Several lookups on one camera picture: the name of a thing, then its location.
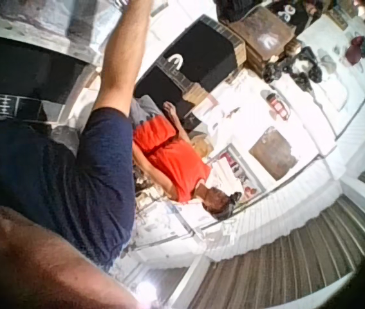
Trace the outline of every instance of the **dark hair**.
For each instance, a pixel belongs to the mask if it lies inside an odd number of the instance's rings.
[[[232,213],[235,209],[235,206],[242,194],[240,192],[235,192],[231,194],[228,198],[228,202],[225,204],[223,210],[218,213],[211,213],[211,216],[214,217],[215,220],[224,221],[232,216]]]

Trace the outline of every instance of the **light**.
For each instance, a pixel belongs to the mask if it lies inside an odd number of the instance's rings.
[[[142,304],[150,304],[158,299],[156,295],[156,288],[150,282],[147,281],[141,282],[136,287],[135,292],[136,292],[136,298]]]

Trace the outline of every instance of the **navy t-shirt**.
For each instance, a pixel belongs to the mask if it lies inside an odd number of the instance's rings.
[[[129,241],[135,217],[132,139],[129,119],[112,108],[92,112],[77,157],[27,124],[2,120],[0,205],[107,269]]]

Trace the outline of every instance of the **poster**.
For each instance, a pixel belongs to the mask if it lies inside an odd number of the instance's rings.
[[[249,169],[247,163],[232,144],[229,144],[224,150],[217,154],[211,160],[210,164],[222,158],[227,159],[234,176],[241,182],[244,194],[239,201],[240,204],[248,203],[265,192],[265,188],[262,186],[261,182]]]

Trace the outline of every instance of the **red top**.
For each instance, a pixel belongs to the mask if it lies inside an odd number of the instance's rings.
[[[191,145],[175,136],[172,124],[158,115],[136,128],[134,142],[149,162],[173,182],[178,201],[189,201],[196,184],[208,178],[211,168],[202,162]]]

